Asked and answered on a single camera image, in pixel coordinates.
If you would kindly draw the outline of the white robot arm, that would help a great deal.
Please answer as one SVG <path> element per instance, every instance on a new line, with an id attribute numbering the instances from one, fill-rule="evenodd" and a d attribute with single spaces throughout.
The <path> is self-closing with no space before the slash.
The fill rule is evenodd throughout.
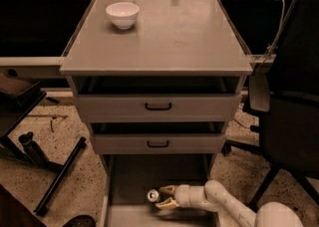
<path id="1" fill-rule="evenodd" d="M 195 208 L 208 212 L 226 211 L 239 227 L 304 227 L 297 214 L 279 202 L 268 202 L 257 212 L 233 197 L 217 180 L 202 186 L 168 185 L 148 194 L 149 202 L 160 210 Z"/>

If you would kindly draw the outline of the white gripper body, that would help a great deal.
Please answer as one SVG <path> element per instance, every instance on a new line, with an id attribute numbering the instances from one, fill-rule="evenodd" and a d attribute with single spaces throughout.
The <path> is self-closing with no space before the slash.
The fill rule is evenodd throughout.
<path id="1" fill-rule="evenodd" d="M 187 208 L 191 206 L 190 199 L 190 186 L 189 185 L 180 185 L 176 188 L 174 193 L 174 198 L 176 203 L 182 207 Z"/>

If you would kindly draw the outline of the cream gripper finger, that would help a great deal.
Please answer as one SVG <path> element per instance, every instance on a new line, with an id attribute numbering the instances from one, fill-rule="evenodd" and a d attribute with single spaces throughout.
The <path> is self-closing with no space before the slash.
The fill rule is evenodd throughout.
<path id="1" fill-rule="evenodd" d="M 176 185 L 168 185 L 168 186 L 160 187 L 159 192 L 162 194 L 174 195 L 176 189 L 177 189 Z"/>
<path id="2" fill-rule="evenodd" d="M 171 209 L 179 207 L 179 204 L 176 202 L 176 200 L 173 197 L 169 197 L 165 201 L 158 202 L 156 204 L 156 207 L 160 210 L 171 210 Z"/>

